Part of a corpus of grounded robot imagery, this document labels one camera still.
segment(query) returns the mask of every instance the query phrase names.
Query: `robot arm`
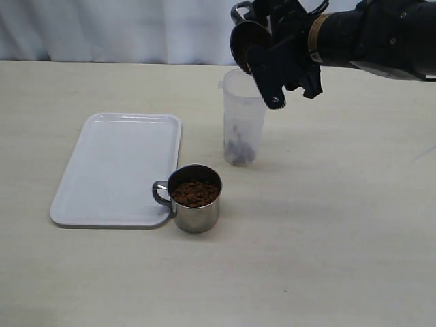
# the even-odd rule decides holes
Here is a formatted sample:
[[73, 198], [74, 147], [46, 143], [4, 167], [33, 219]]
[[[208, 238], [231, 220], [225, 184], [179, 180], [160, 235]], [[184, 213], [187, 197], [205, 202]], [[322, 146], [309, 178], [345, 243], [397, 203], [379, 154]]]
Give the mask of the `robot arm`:
[[328, 0], [312, 12], [298, 0], [254, 0], [232, 8], [233, 57], [270, 109], [285, 106], [283, 88], [302, 87], [309, 99], [322, 93], [322, 66], [436, 81], [428, 78], [436, 75], [436, 3], [364, 0], [354, 10], [323, 14], [327, 7]]

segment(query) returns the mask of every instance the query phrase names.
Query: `kibble in plastic cup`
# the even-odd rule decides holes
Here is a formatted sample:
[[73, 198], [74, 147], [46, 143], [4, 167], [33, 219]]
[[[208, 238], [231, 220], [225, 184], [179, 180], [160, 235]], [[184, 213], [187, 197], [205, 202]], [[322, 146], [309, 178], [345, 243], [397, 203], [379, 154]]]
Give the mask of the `kibble in plastic cup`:
[[249, 74], [229, 71], [220, 87], [224, 100], [224, 159], [233, 166], [249, 166], [258, 156], [268, 109]]

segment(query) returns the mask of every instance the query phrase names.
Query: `white curtain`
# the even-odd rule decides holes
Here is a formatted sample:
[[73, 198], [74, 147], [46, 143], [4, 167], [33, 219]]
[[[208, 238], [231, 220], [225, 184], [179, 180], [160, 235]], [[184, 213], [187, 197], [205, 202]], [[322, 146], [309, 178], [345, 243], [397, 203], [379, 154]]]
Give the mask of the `white curtain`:
[[[233, 65], [230, 8], [240, 1], [0, 0], [0, 59]], [[327, 12], [359, 1], [330, 2]]]

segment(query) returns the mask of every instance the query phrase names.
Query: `white table surface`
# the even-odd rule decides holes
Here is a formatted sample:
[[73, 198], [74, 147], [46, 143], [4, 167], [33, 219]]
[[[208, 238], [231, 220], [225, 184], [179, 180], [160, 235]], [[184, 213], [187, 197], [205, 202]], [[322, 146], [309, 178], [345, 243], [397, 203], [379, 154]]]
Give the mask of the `white table surface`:
[[[222, 158], [233, 67], [0, 63], [0, 326], [434, 326], [436, 87], [323, 69], [267, 114], [252, 168]], [[66, 230], [48, 209], [97, 112], [175, 114], [180, 165], [223, 178], [190, 236]]]

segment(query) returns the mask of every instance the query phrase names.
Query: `mug handle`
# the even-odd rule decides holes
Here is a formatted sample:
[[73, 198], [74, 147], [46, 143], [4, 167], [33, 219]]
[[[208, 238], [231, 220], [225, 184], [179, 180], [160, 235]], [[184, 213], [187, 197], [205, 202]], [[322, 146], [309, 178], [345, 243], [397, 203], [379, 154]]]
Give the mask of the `mug handle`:
[[167, 206], [168, 208], [171, 208], [171, 201], [168, 201], [167, 199], [164, 199], [161, 197], [157, 190], [162, 189], [164, 191], [168, 191], [168, 182], [167, 181], [155, 181], [153, 183], [153, 197], [155, 201], [163, 206]]

